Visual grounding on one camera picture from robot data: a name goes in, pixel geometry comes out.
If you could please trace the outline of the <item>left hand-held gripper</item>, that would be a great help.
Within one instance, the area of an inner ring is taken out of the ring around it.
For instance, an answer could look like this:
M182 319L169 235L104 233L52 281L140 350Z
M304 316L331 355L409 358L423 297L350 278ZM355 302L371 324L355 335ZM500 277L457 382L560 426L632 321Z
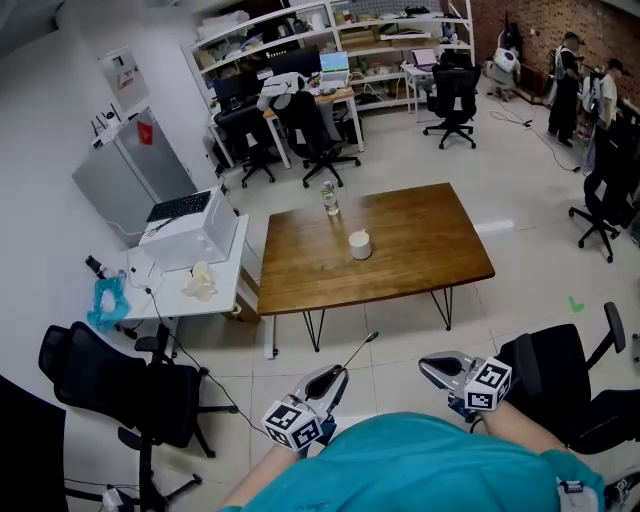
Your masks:
M305 452L314 442L327 446L336 429L332 411L348 381L348 370L341 365L325 366L306 375L293 393L268 408L261 420L264 431L294 452Z

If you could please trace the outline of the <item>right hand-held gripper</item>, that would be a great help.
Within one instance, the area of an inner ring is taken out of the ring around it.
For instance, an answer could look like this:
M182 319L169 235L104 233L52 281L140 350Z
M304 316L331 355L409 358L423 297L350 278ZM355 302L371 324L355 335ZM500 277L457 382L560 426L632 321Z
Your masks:
M511 387L512 367L493 357L442 351L422 357L418 368L437 388L450 392L448 406L466 421L494 411Z

